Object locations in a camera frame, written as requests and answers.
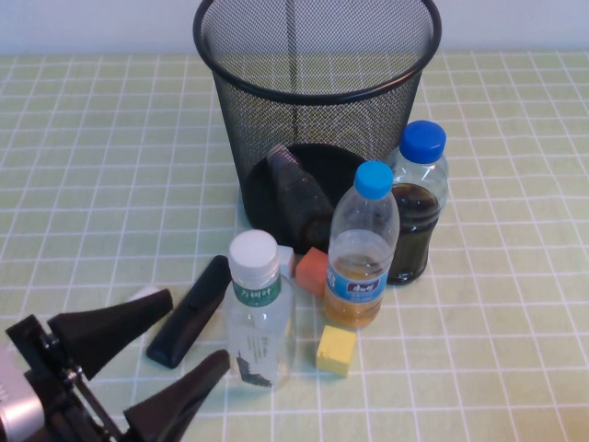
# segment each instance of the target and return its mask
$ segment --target green label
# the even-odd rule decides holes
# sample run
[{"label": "green label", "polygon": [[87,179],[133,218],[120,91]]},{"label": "green label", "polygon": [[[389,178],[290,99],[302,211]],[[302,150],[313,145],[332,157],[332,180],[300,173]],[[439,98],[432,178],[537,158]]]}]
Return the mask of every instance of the green label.
[{"label": "green label", "polygon": [[248,307],[264,307],[271,304],[272,301],[278,297],[280,289],[280,276],[267,287],[258,288],[256,290],[249,290],[248,288],[237,284],[235,281],[233,283],[233,290],[236,292],[237,299]]}]

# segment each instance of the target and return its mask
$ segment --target yellow block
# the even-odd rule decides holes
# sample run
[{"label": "yellow block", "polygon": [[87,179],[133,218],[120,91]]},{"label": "yellow block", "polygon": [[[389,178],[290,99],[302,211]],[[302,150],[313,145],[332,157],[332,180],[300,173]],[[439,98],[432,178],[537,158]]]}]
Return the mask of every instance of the yellow block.
[{"label": "yellow block", "polygon": [[348,376],[355,344],[356,333],[326,325],[317,349],[317,368],[343,377]]}]

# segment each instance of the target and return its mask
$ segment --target plastic bottle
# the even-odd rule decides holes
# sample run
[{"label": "plastic bottle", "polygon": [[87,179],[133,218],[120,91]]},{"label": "plastic bottle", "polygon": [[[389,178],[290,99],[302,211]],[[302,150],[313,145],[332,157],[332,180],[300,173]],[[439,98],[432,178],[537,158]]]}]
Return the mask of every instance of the plastic bottle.
[{"label": "plastic bottle", "polygon": [[367,161],[341,198],[331,223],[325,312],[348,327],[369,324],[380,310],[398,237],[393,173]]},{"label": "plastic bottle", "polygon": [[262,230],[229,246],[233,282],[225,292],[225,330],[232,372],[263,388],[282,385],[295,358],[295,292],[280,273],[274,238]]},{"label": "plastic bottle", "polygon": [[313,176],[284,145],[266,156],[276,197],[291,235],[304,250],[327,251],[333,206]]},{"label": "plastic bottle", "polygon": [[407,125],[393,154],[393,195],[398,205],[400,233],[388,282],[404,285],[425,270],[433,228],[448,194],[445,132],[434,122]]}]

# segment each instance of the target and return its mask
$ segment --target black mesh wastebasket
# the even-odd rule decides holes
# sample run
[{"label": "black mesh wastebasket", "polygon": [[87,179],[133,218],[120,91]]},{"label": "black mesh wastebasket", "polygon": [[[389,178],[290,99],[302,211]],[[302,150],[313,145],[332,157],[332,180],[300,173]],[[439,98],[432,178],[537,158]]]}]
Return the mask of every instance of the black mesh wastebasket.
[{"label": "black mesh wastebasket", "polygon": [[289,146],[335,206],[360,163],[398,145],[441,22],[431,0],[202,0],[193,33],[251,225],[304,251],[266,154]]}]

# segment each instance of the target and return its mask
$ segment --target green grid tablecloth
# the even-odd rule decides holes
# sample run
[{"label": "green grid tablecloth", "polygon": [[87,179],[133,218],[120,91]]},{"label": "green grid tablecloth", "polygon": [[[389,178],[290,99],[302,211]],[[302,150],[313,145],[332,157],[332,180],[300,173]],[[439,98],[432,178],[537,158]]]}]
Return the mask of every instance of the green grid tablecloth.
[{"label": "green grid tablecloth", "polygon": [[[297,299],[293,378],[225,378],[186,440],[589,440],[589,56],[447,52],[412,119],[449,135],[426,273],[389,288],[347,379],[318,373],[324,319]],[[0,59],[0,327],[176,297],[248,228],[208,69],[194,56]],[[91,388],[117,421],[225,346],[223,311],[181,367],[126,348]],[[1,344],[7,339],[0,337]]]}]

